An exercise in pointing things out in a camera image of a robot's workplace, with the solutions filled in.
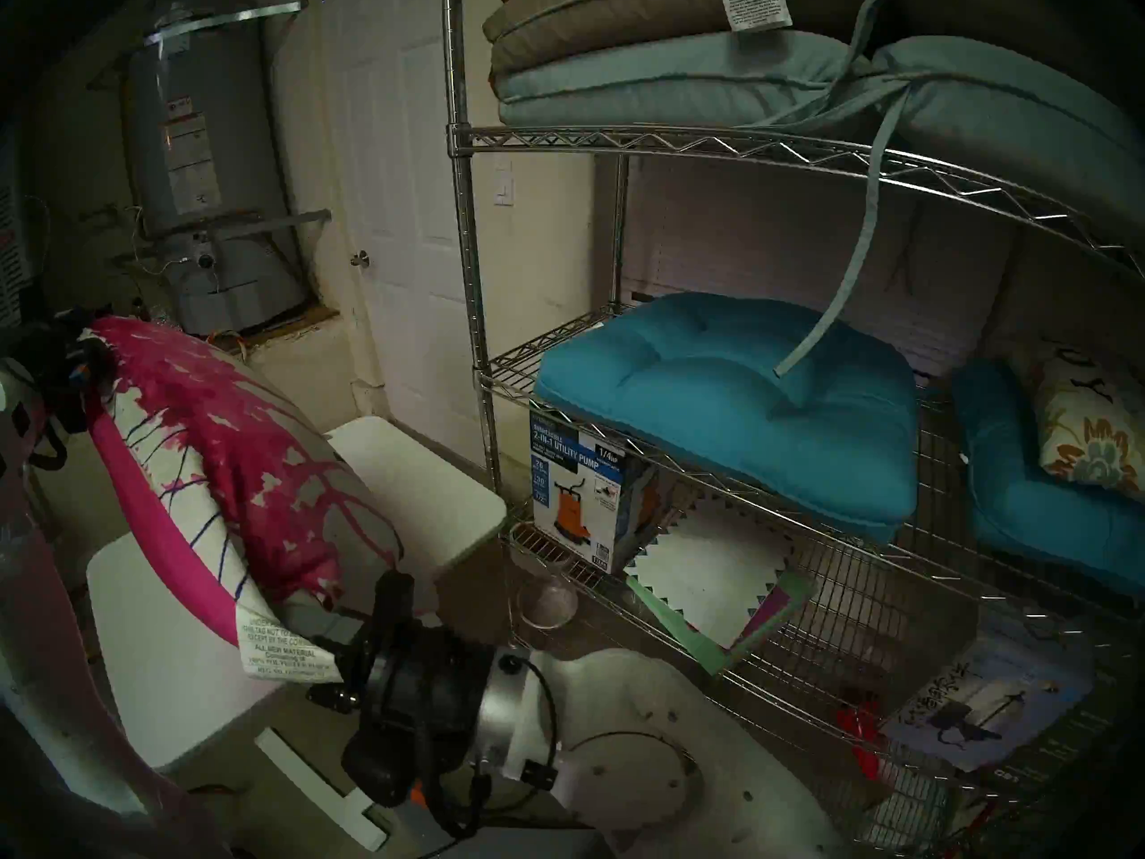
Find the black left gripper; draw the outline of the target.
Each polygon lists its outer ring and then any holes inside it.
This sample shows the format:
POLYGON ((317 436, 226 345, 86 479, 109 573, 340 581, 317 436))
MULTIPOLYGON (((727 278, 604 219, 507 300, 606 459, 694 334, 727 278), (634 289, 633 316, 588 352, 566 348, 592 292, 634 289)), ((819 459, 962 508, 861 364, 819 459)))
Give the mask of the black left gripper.
POLYGON ((103 314, 56 314, 21 328, 21 364, 68 435, 87 432, 86 402, 114 376, 113 354, 94 333, 100 320, 103 314))

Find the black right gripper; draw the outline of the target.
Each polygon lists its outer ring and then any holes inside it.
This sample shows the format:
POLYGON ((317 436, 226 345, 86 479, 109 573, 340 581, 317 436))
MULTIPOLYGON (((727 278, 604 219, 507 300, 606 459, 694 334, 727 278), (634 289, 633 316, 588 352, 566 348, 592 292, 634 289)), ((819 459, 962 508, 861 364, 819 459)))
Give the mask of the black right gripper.
POLYGON ((376 583, 370 617, 314 600, 283 604, 311 703, 357 703, 358 730, 342 755, 352 782, 376 804, 397 806, 420 783, 460 767, 496 647, 413 615, 414 580, 390 570, 376 583))

